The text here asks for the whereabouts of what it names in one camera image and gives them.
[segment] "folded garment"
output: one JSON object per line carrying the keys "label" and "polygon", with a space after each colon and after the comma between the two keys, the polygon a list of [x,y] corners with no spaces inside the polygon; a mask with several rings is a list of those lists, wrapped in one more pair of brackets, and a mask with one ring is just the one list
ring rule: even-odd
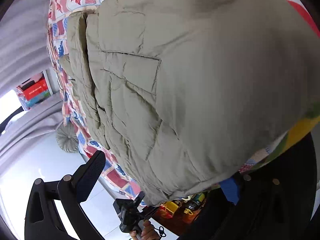
{"label": "folded garment", "polygon": [[90,134],[148,205],[230,177],[320,101],[320,40],[286,0],[104,0],[67,39]]}

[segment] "finger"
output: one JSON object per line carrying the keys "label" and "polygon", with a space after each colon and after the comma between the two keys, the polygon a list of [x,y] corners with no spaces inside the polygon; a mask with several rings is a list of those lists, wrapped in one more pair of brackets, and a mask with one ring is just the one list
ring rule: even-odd
{"label": "finger", "polygon": [[136,230],[130,231],[129,235],[131,236],[132,240],[138,240],[138,238],[136,237],[136,235],[137,235]]}
{"label": "finger", "polygon": [[150,222],[149,220],[145,220],[145,221],[143,222],[143,225],[146,227],[146,226],[148,226],[148,225],[151,225],[151,222]]}
{"label": "finger", "polygon": [[141,233],[141,236],[145,236],[147,233],[149,233],[151,230],[154,230],[155,227],[153,225],[149,225],[149,226],[146,226],[142,233]]}
{"label": "finger", "polygon": [[141,238],[141,240],[160,239],[160,237],[157,238],[157,236],[159,236],[158,233],[157,233],[156,231],[154,231],[154,230],[151,230],[149,233],[145,234],[145,235]]}
{"label": "finger", "polygon": [[153,235],[151,235],[149,238],[147,238],[146,240],[159,240],[160,236],[158,235],[157,232],[154,232]]}

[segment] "bedspread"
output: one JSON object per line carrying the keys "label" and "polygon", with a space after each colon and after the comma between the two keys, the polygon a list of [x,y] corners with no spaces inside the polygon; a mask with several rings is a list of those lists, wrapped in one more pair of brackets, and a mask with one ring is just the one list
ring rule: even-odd
{"label": "bedspread", "polygon": [[48,13],[48,36],[47,48],[56,71],[60,85],[60,93],[63,98],[63,121],[64,124],[72,122],[79,139],[79,150],[89,158],[95,151],[101,150],[106,155],[106,166],[103,170],[104,177],[110,184],[124,192],[129,198],[141,191],[134,179],[125,174],[111,151],[103,148],[92,139],[86,124],[85,114],[81,102],[73,95],[70,77],[61,68],[59,57],[68,53],[67,25],[68,16],[75,11],[95,10],[103,0],[50,0]]}

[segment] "gray round pillow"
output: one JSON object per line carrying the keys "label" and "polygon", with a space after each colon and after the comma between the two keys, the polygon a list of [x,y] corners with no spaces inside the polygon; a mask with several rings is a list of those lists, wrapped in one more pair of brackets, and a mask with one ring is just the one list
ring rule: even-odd
{"label": "gray round pillow", "polygon": [[63,124],[57,130],[57,142],[59,147],[67,153],[78,152],[78,143],[79,140],[77,138],[75,127],[71,122],[69,122],[66,126]]}

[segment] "gray curtain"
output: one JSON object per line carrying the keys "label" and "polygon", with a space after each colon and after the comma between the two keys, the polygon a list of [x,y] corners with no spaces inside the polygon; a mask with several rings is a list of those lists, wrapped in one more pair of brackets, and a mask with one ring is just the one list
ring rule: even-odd
{"label": "gray curtain", "polygon": [[0,21],[0,97],[51,67],[46,48],[50,0],[15,0]]}
{"label": "gray curtain", "polygon": [[0,136],[0,173],[62,124],[62,100],[54,94],[14,122]]}

